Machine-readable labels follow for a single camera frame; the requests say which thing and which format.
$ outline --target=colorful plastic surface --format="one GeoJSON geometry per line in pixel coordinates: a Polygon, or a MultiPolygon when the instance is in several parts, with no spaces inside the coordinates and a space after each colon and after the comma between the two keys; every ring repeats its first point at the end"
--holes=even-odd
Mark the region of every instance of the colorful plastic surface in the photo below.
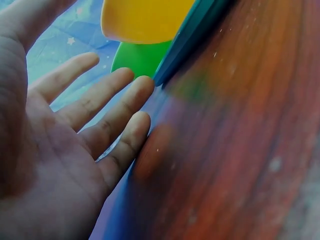
{"type": "Polygon", "coordinates": [[[103,33],[135,44],[171,41],[195,0],[104,0],[103,33]]]}
{"type": "Polygon", "coordinates": [[[165,83],[214,27],[230,0],[196,0],[154,76],[155,85],[165,83]]]}
{"type": "Polygon", "coordinates": [[[152,78],[170,45],[171,41],[158,44],[122,42],[116,52],[111,71],[127,67],[134,72],[134,78],[152,78]]]}

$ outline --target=palm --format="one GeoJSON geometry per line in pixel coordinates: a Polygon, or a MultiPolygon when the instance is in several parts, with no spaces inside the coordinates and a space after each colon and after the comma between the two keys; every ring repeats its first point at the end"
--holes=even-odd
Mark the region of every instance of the palm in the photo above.
{"type": "Polygon", "coordinates": [[[138,78],[111,111],[85,130],[132,81],[130,70],[119,69],[53,112],[52,101],[99,59],[94,53],[77,56],[28,88],[26,52],[55,17],[45,9],[58,14],[73,0],[25,1],[0,14],[0,237],[86,238],[146,138],[149,116],[136,112],[154,85],[148,77],[138,78]],[[39,15],[45,20],[36,22],[39,15]],[[29,29],[35,29],[34,39],[29,29]],[[116,147],[96,162],[122,131],[116,147]]]}

